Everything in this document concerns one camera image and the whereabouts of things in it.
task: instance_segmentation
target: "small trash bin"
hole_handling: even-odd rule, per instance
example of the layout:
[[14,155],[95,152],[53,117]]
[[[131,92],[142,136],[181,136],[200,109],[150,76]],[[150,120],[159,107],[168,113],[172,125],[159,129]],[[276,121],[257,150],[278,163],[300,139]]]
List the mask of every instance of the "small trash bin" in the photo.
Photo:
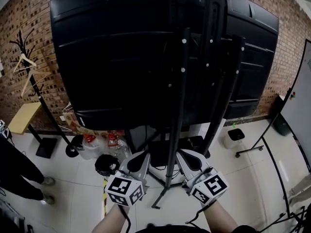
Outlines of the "small trash bin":
[[242,130],[234,129],[229,130],[224,138],[224,146],[226,149],[232,149],[242,142],[245,138]]

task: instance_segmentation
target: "coat rack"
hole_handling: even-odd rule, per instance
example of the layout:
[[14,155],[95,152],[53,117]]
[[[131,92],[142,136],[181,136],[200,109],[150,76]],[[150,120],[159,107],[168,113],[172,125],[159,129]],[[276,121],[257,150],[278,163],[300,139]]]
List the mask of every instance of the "coat rack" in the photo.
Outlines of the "coat rack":
[[[26,41],[27,41],[27,38],[28,36],[33,32],[34,29],[32,29],[30,31],[30,33],[27,35],[27,37],[25,38],[25,40],[23,41],[22,37],[21,37],[21,31],[19,30],[18,32],[18,36],[19,36],[19,39],[16,40],[16,41],[10,41],[10,43],[14,43],[14,44],[17,44],[20,51],[21,51],[21,54],[24,53],[26,55],[26,57],[28,59],[30,59],[30,55],[31,53],[33,52],[34,50],[34,46],[32,47],[31,50],[26,50]],[[22,64],[24,65],[24,67],[29,67],[29,63],[27,63],[26,61],[23,61]],[[27,71],[27,74],[29,73],[30,71],[30,68],[27,68],[27,69],[24,69]],[[29,97],[32,97],[32,96],[35,96],[37,95],[38,98],[39,98],[39,101],[45,111],[45,113],[48,115],[50,121],[52,122],[53,126],[56,128],[57,132],[59,133],[59,135],[62,136],[62,138],[67,142],[67,144],[69,146],[71,146],[70,144],[70,141],[67,139],[67,137],[65,136],[64,132],[60,129],[60,127],[58,126],[57,122],[55,121],[53,115],[51,114],[47,104],[45,103],[43,97],[41,96],[41,90],[43,88],[43,85],[40,87],[40,89],[38,88],[38,86],[36,85],[36,82],[35,82],[35,79],[33,76],[31,76],[30,78],[30,82],[33,86],[33,89],[34,89],[34,93],[33,94],[30,94],[28,95]],[[37,139],[37,141],[40,143],[40,146],[38,148],[38,151],[36,153],[36,155],[38,156],[41,156],[41,157],[44,157],[44,158],[50,158],[51,157],[51,154],[53,152],[53,149],[55,147],[55,144],[57,142],[57,139],[55,138],[41,138],[38,133],[34,130],[34,128],[29,124],[28,126],[28,129],[30,130],[30,132],[34,135],[34,137]]]

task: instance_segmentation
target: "black pants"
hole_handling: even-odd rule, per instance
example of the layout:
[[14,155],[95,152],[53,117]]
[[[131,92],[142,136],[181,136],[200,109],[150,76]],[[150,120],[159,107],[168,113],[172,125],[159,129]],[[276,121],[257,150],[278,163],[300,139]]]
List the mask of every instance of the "black pants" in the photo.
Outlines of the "black pants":
[[23,177],[38,183],[44,181],[39,169],[6,139],[0,137],[0,186],[26,199],[43,200],[41,190]]

